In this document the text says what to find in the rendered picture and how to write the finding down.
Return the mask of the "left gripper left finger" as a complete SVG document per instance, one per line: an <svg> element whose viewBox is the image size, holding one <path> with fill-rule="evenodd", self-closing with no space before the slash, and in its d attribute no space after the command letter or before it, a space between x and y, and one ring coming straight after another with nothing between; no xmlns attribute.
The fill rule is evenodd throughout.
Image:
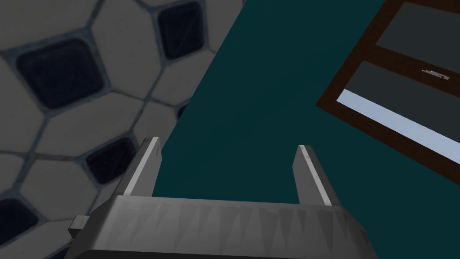
<svg viewBox="0 0 460 259"><path fill-rule="evenodd" d="M162 161L161 149L159 137L145 138L115 188L115 194L152 196Z"/></svg>

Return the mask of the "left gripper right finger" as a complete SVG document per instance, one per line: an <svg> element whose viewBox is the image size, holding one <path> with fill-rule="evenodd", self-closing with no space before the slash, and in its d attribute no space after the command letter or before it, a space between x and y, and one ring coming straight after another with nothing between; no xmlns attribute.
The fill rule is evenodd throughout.
<svg viewBox="0 0 460 259"><path fill-rule="evenodd" d="M341 205L317 155L310 145L299 145L297 147L292 171L300 204Z"/></svg>

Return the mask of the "dark brown framed window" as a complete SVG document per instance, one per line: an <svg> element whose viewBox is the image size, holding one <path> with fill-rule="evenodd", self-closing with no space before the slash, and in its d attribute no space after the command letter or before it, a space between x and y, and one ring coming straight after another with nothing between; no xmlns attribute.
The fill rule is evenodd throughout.
<svg viewBox="0 0 460 259"><path fill-rule="evenodd" d="M460 185L460 0L385 0L317 106Z"/></svg>

